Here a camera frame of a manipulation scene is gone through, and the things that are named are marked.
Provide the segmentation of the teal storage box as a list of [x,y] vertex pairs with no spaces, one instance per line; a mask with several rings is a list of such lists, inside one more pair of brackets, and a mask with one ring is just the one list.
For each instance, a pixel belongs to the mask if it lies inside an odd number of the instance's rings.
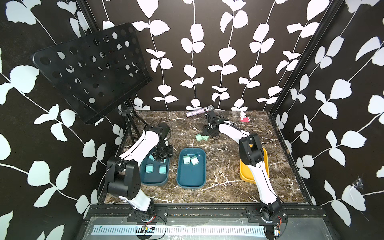
[[[183,156],[196,156],[199,163],[184,165]],[[200,189],[206,183],[206,153],[200,148],[185,148],[179,154],[177,183],[184,189]]]
[[[141,182],[144,185],[147,186],[163,186],[168,181],[169,176],[169,161],[170,159],[166,159],[166,163],[160,163],[160,161],[152,161],[149,159],[149,155],[142,161],[140,166],[140,177]],[[154,172],[147,174],[146,173],[146,165],[153,164],[154,165]],[[165,175],[159,174],[159,167],[160,166],[167,166],[167,173]]]

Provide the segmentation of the yellow storage box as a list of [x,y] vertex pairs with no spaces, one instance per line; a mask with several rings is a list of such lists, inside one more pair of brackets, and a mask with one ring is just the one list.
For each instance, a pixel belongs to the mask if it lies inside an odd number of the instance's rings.
[[[264,163],[265,163],[266,173],[267,173],[268,178],[270,178],[268,153],[267,153],[267,150],[265,148],[263,148],[263,151],[264,151]],[[245,165],[243,163],[242,160],[240,160],[239,173],[240,173],[240,178],[244,182],[251,183],[251,184],[256,183],[251,170],[249,169],[249,167],[247,165]]]

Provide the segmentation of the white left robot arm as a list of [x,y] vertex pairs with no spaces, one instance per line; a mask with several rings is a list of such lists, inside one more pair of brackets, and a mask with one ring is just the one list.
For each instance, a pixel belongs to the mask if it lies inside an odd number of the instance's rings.
[[173,156],[169,143],[170,127],[166,123],[147,126],[140,138],[118,157],[107,162],[103,191],[127,201],[134,209],[153,213],[153,200],[141,190],[140,166],[148,157],[161,162]]

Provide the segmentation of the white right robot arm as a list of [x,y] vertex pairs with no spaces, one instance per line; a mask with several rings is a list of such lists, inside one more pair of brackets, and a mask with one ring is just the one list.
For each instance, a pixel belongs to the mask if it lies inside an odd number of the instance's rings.
[[242,163],[250,169],[257,185],[261,203],[261,214],[266,221],[271,221],[282,210],[281,200],[275,193],[267,174],[264,162],[264,149],[256,133],[246,132],[213,111],[205,111],[207,124],[203,127],[205,135],[217,137],[224,134],[239,145]]

